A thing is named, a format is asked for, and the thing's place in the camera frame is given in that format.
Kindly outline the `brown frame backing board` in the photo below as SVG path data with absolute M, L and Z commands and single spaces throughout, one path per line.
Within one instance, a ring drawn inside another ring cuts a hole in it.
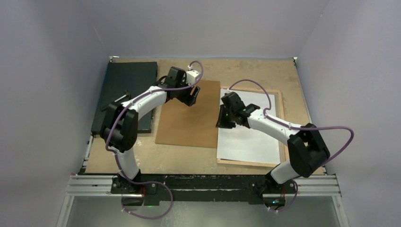
M 202 80 L 196 103 L 187 106 L 173 99 L 162 105 L 156 144 L 216 148 L 216 122 L 220 106 L 220 82 Z

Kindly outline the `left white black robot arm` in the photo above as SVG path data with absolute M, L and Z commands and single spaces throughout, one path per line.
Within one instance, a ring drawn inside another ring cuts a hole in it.
M 100 136 L 105 141 L 107 151 L 113 153 L 118 166 L 118 174 L 125 178 L 122 186 L 128 193 L 140 190 L 141 180 L 136 176 L 139 167 L 132 151 L 138 137 L 139 120 L 154 108 L 177 99 L 187 106 L 196 103 L 203 71 L 171 67 L 163 76 L 145 92 L 135 98 L 118 103 L 112 102 L 106 109 Z

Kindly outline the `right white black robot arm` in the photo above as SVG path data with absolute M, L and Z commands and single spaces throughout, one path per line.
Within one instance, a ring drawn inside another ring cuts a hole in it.
M 236 92 L 221 98 L 216 127 L 232 129 L 238 125 L 263 132 L 282 142 L 288 148 L 289 159 L 265 175 L 270 192 L 278 192 L 284 183 L 298 177 L 309 177 L 330 157 L 330 152 L 314 124 L 292 124 L 270 116 L 267 109 L 255 104 L 245 105 Z

